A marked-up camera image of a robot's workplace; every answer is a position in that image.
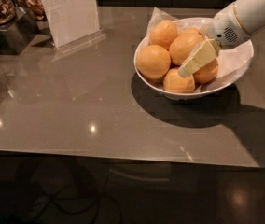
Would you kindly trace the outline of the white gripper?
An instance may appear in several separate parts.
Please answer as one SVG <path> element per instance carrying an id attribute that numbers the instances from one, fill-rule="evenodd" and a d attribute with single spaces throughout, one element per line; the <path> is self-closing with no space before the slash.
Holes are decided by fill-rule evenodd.
<path id="1" fill-rule="evenodd" d="M 232 3 L 217 12 L 206 28 L 208 38 L 197 43 L 178 68 L 179 76 L 186 78 L 213 61 L 221 47 L 237 47 L 253 34 L 243 7 Z"/>

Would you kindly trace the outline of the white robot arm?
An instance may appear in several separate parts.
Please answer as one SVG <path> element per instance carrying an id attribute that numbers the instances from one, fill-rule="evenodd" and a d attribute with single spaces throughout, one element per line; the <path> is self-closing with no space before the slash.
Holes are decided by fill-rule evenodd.
<path id="1" fill-rule="evenodd" d="M 213 61 L 222 49 L 233 49 L 264 28 L 265 0 L 236 0 L 200 29 L 204 41 L 182 62 L 178 75 L 193 75 Z"/>

